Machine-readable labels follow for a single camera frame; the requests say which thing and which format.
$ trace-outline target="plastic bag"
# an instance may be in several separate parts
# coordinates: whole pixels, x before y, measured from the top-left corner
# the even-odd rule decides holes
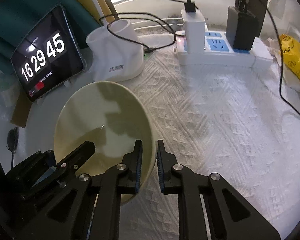
[[[280,41],[285,65],[300,79],[300,43],[286,34],[280,36]]]

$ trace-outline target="digital clock display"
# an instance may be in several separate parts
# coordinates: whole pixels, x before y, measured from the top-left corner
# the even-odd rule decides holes
[[[11,62],[32,102],[83,70],[84,61],[61,6],[27,34]]]

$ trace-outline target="white power strip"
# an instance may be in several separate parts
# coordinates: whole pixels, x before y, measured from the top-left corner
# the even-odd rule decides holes
[[[176,33],[184,35],[185,31]],[[225,32],[217,31],[206,31],[204,52],[188,53],[185,37],[177,37],[177,51],[180,65],[213,64],[268,68],[273,62],[272,56],[259,38],[255,38],[250,51],[233,50]]]

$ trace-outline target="white bedspread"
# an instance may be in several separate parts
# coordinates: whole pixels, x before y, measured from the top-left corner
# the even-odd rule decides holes
[[[141,39],[158,45],[170,37]],[[194,172],[220,173],[284,239],[300,220],[300,117],[280,99],[278,83],[276,64],[180,66],[171,47],[122,82],[145,105],[166,151]],[[177,196],[160,193],[157,166],[121,208],[119,239],[178,239]]]

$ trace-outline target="ceramic bowl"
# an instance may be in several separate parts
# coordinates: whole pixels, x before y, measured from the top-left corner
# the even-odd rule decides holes
[[[95,144],[94,155],[76,171],[95,176],[121,163],[132,152],[136,139],[143,144],[141,189],[156,158],[156,140],[150,118],[142,103],[126,87],[101,81],[79,89],[62,108],[54,134],[57,163],[84,141]],[[123,195],[121,202],[131,195]]]

